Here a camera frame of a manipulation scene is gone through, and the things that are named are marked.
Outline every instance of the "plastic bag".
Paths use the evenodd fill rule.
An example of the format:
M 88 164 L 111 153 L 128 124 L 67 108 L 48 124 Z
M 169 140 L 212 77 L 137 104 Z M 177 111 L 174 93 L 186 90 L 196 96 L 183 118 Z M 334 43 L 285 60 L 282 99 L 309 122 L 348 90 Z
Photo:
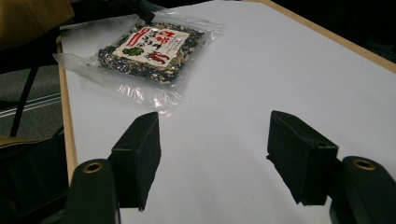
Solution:
M 54 57 L 66 70 L 170 116 L 181 101 L 193 62 L 223 25 L 169 9 L 155 12 L 151 24 L 134 19 L 123 36 L 108 38 L 90 58 L 67 53 Z

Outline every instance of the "table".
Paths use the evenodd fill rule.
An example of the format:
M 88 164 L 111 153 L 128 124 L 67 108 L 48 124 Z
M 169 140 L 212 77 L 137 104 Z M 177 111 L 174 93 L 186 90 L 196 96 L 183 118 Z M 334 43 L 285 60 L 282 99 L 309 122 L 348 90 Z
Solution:
M 225 28 L 196 62 L 182 104 L 160 117 L 163 156 L 148 205 L 144 213 L 122 209 L 122 223 L 330 223 L 330 200 L 296 205 L 265 159 L 272 110 L 328 137 L 339 159 L 369 158 L 396 176 L 394 65 L 262 2 L 177 8 Z M 92 55 L 102 35 L 126 24 L 116 18 L 64 27 L 63 51 Z M 149 112 L 74 73 L 61 78 L 69 170 L 107 158 L 133 120 Z

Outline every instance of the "food label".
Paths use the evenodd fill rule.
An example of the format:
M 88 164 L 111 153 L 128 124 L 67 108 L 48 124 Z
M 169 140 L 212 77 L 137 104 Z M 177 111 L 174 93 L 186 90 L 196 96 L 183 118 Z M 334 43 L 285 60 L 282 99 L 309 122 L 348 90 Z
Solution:
M 188 36 L 189 34 L 179 31 L 143 27 L 114 50 L 113 54 L 142 63 L 166 67 L 176 56 Z

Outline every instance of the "wooden trim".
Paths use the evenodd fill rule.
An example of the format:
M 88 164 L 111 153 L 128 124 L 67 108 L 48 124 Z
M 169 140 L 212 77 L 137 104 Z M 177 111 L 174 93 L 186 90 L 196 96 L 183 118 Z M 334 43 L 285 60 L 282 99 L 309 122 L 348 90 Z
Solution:
M 276 11 L 288 16 L 289 18 L 293 19 L 294 21 L 299 22 L 300 24 L 318 32 L 321 35 L 324 35 L 328 37 L 330 40 L 346 47 L 347 49 L 350 49 L 354 51 L 355 53 L 358 53 L 360 56 L 372 61 L 373 63 L 376 63 L 386 69 L 388 69 L 390 72 L 396 73 L 396 63 L 393 63 L 391 61 L 388 61 L 384 58 L 382 58 L 379 55 L 376 55 L 372 53 L 368 49 L 364 49 L 361 46 L 352 43 L 351 41 L 344 39 L 343 37 L 336 35 L 335 33 L 326 30 L 325 28 L 313 23 L 312 21 L 309 21 L 296 13 L 270 1 L 270 0 L 242 0 L 243 2 L 257 2 L 257 3 L 263 3 L 267 5 L 268 7 L 271 7 L 275 9 Z
M 56 39 L 56 44 L 57 51 L 59 53 L 62 53 L 62 40 L 60 36 Z M 61 84 L 62 111 L 64 115 L 64 143 L 66 147 L 67 171 L 69 177 L 69 184 L 71 184 L 74 170 L 78 166 L 78 161 L 73 133 L 73 120 L 70 111 L 69 92 L 67 89 L 66 72 L 61 65 L 59 65 L 59 79 Z

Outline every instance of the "chair leg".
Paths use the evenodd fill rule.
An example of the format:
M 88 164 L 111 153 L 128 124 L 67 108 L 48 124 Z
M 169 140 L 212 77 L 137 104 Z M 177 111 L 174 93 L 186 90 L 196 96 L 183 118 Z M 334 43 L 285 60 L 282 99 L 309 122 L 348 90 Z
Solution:
M 11 137 L 17 136 L 18 128 L 20 127 L 21 117 L 23 113 L 23 109 L 26 105 L 27 97 L 29 95 L 30 89 L 32 89 L 33 82 L 35 81 L 35 75 L 37 74 L 38 66 L 35 65 L 30 69 L 29 76 L 26 79 L 25 86 L 23 88 L 23 92 L 18 102 L 17 112 L 15 113 L 14 121 L 12 123 L 11 128 Z

